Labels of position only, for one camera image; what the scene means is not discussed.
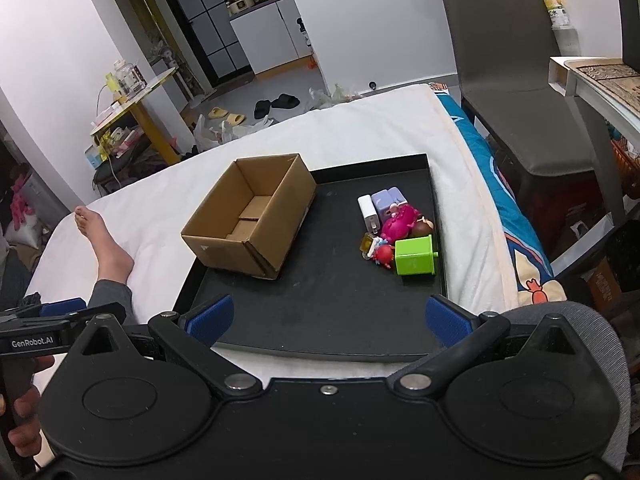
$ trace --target metal bolt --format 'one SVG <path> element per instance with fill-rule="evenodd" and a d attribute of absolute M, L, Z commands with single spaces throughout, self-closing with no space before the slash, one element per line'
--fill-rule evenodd
<path fill-rule="evenodd" d="M 230 390 L 248 390 L 256 381 L 256 378 L 249 374 L 233 374 L 225 379 L 225 384 Z"/>
<path fill-rule="evenodd" d="M 338 393 L 338 388 L 332 384 L 325 384 L 324 386 L 320 386 L 320 393 L 323 395 L 335 395 Z"/>
<path fill-rule="evenodd" d="M 400 378 L 400 384 L 407 390 L 417 392 L 431 386 L 431 378 L 423 374 L 407 374 Z"/>

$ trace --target blue gripper pad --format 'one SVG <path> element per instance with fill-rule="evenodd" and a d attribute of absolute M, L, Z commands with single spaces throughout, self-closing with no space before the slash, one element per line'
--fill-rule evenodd
<path fill-rule="evenodd" d="M 229 330 L 234 321 L 234 302 L 227 295 L 215 303 L 192 308 L 178 324 L 190 336 L 210 347 Z"/>
<path fill-rule="evenodd" d="M 86 303 L 82 298 L 72 300 L 57 301 L 56 303 L 45 303 L 40 309 L 40 317 L 64 316 L 70 312 L 86 309 Z"/>
<path fill-rule="evenodd" d="M 427 300 L 424 317 L 429 330 L 446 348 L 463 340 L 479 326 L 476 316 L 439 294 Z"/>

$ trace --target green cube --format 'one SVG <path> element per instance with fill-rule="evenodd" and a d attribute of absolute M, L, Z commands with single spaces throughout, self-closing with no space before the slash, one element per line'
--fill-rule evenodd
<path fill-rule="evenodd" d="M 435 274 L 433 261 L 438 253 L 433 252 L 431 235 L 422 238 L 408 238 L 396 242 L 396 272 L 401 276 L 409 274 Z"/>

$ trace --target human hand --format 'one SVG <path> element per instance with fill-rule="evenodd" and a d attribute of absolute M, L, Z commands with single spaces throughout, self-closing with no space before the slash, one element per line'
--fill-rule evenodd
<path fill-rule="evenodd" d="M 36 361 L 36 372 L 41 372 L 51 368 L 54 363 L 53 356 L 47 355 L 34 358 Z M 42 448 L 42 438 L 40 436 L 40 421 L 38 420 L 38 403 L 40 402 L 40 392 L 35 386 L 16 399 L 14 409 L 18 415 L 24 418 L 24 422 L 17 428 L 9 432 L 9 442 L 15 446 L 18 455 L 27 457 L 34 456 Z M 0 416 L 6 411 L 6 400 L 0 395 Z"/>

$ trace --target rice cooker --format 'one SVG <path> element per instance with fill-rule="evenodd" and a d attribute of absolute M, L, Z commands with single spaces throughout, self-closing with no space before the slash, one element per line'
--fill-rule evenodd
<path fill-rule="evenodd" d="M 249 7 L 253 7 L 254 5 L 255 5 L 254 0 L 238 0 L 236 2 L 228 4 L 229 11 L 232 14 L 237 14 L 238 12 L 248 9 Z"/>

